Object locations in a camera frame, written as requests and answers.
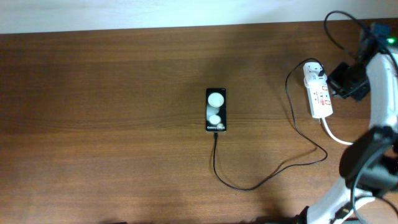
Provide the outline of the black smartphone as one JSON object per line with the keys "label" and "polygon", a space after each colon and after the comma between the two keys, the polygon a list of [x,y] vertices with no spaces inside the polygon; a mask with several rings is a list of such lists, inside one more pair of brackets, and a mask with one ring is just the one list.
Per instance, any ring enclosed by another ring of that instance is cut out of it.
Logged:
{"label": "black smartphone", "polygon": [[206,89],[205,130],[213,133],[227,131],[227,97],[225,88]]}

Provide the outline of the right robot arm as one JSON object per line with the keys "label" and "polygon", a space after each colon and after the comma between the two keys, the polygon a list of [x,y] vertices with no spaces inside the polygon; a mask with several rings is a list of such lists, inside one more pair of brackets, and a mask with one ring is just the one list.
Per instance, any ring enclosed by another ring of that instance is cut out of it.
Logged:
{"label": "right robot arm", "polygon": [[397,41],[391,28],[373,23],[362,26],[355,63],[339,64],[329,75],[316,63],[304,65],[312,113],[324,120],[330,110],[328,88],[343,99],[371,95],[369,129],[347,144],[339,165],[340,176],[326,195],[297,216],[297,223],[343,223],[359,208],[397,191]]}

